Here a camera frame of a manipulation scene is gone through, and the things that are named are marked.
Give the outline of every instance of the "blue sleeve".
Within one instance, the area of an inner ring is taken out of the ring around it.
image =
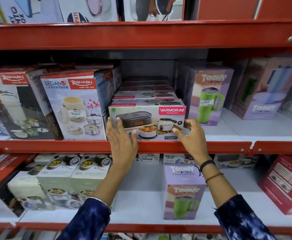
[[[215,216],[228,239],[276,240],[241,195],[232,197],[220,206]]]
[[[104,202],[88,198],[57,240],[100,240],[110,214]]]

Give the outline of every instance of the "bangle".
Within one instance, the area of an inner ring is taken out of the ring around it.
[[[208,179],[206,179],[205,183],[207,183],[209,180],[215,178],[215,177],[218,177],[218,176],[221,176],[221,175],[224,175],[223,173],[217,173],[216,175],[212,176],[212,177],[209,177]]]
[[[203,164],[200,165],[200,169],[199,169],[201,173],[203,173],[203,168],[208,164],[216,165],[216,163],[213,160],[207,160],[207,161],[203,162]]]

